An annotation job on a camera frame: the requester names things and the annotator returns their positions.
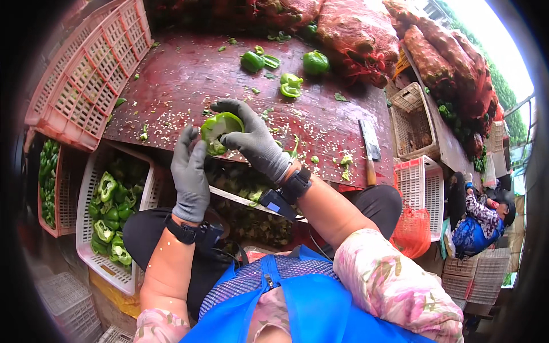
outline gloved hand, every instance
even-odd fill
[[[172,213],[192,223],[200,223],[210,203],[210,188],[204,173],[206,142],[200,140],[189,157],[189,145],[198,135],[198,129],[187,125],[175,145],[171,172],[177,190],[177,203]]]
[[[280,182],[288,170],[290,155],[276,144],[263,119],[245,102],[234,99],[220,99],[211,105],[211,109],[230,112],[244,122],[245,133],[224,134],[220,139],[221,144],[231,150],[238,149],[254,168],[274,182]]]

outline sky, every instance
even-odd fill
[[[483,0],[444,0],[471,30],[509,83],[520,102],[534,92],[522,57],[513,39],[490,6]],[[528,125],[528,107],[521,110]]]

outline pink floral sleeve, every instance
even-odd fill
[[[361,309],[440,343],[463,342],[463,312],[438,281],[377,230],[362,229],[335,252],[334,272]]]
[[[137,317],[137,332],[133,343],[177,343],[191,327],[177,315],[151,308]]]

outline knife handle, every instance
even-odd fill
[[[371,157],[366,160],[366,184],[368,186],[377,185],[376,168],[374,167],[374,161]]]

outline black device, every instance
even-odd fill
[[[300,171],[294,171],[281,188],[264,192],[259,203],[289,220],[295,220],[298,214],[292,205],[311,187],[310,178],[311,172],[302,167]]]
[[[173,221],[171,214],[164,219],[164,224],[168,230],[183,244],[197,243],[205,248],[213,247],[219,237],[223,234],[223,229],[218,225],[211,225],[208,222],[203,222],[197,227],[187,224],[178,225]]]

